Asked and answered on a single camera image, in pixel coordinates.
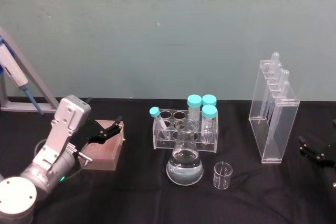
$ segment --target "conical flask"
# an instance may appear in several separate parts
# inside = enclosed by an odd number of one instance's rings
[[[181,186],[198,182],[203,176],[203,165],[195,144],[195,130],[198,123],[185,119],[175,125],[177,140],[173,148],[166,172],[170,180]]]

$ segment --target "clear acrylic holder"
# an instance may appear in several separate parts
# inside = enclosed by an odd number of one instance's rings
[[[260,62],[249,115],[262,163],[281,163],[300,104],[278,59]]]
[[[166,131],[169,132],[169,139],[166,139],[162,133],[163,129],[154,120],[153,123],[153,147],[154,149],[173,149],[177,139],[177,129],[179,121],[188,116],[188,110],[165,110],[160,109],[160,115],[168,126]],[[199,127],[195,131],[195,143],[199,151],[214,152],[217,151],[217,140],[218,140],[218,117],[215,119],[215,127],[213,128],[214,143],[202,143],[201,142],[201,125],[202,125],[202,115],[200,112],[199,117]]]

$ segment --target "black tablecloth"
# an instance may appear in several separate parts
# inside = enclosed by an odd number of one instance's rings
[[[149,108],[186,109],[182,100],[93,99],[91,117],[124,116],[126,141],[117,171],[84,170],[61,182],[36,207],[33,223],[336,223],[336,173],[299,154],[306,131],[326,143],[336,140],[335,103],[300,105],[284,159],[262,165],[248,122],[250,102],[219,101],[217,153],[200,152],[203,178],[181,187],[165,173],[171,150],[154,150]],[[31,163],[37,142],[50,131],[49,114],[0,114],[0,173],[19,175]],[[213,168],[234,169],[227,190],[213,186]]]

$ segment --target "small beaker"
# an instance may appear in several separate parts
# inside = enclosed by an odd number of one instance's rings
[[[195,129],[198,123],[184,119],[175,127],[177,140],[167,163],[166,172],[172,182],[189,186],[198,182],[203,176],[203,165],[195,144]]]
[[[233,172],[232,166],[224,161],[215,164],[214,168],[214,186],[217,189],[226,189],[230,185],[231,175]]]

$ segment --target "cyan cap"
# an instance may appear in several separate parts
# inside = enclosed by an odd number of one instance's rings
[[[213,105],[216,106],[217,104],[217,99],[214,95],[212,94],[206,94],[202,97],[202,105]]]
[[[217,115],[217,109],[213,105],[205,105],[202,108],[202,116],[205,118],[214,118]]]
[[[159,107],[151,107],[149,113],[153,118],[157,117],[158,115],[160,115]]]
[[[202,97],[200,97],[198,94],[189,95],[187,104],[189,107],[197,108],[202,105]]]

